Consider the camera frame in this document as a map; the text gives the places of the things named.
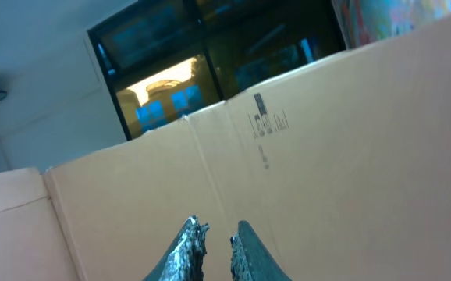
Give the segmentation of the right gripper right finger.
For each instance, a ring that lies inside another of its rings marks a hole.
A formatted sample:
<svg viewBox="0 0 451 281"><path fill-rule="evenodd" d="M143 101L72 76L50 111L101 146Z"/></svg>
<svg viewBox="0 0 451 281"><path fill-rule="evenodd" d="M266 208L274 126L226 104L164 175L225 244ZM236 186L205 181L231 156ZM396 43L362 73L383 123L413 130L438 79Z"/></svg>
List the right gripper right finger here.
<svg viewBox="0 0 451 281"><path fill-rule="evenodd" d="M248 221L238 222L237 233L230 243L233 281L291 281Z"/></svg>

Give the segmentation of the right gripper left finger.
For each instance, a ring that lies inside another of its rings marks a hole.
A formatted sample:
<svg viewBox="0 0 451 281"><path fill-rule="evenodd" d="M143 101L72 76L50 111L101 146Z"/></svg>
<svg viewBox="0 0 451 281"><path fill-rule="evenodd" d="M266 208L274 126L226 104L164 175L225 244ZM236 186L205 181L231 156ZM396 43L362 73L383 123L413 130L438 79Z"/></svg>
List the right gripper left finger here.
<svg viewBox="0 0 451 281"><path fill-rule="evenodd" d="M201 225L196 215L190 216L144 281L202 281L208 230L207 223Z"/></svg>

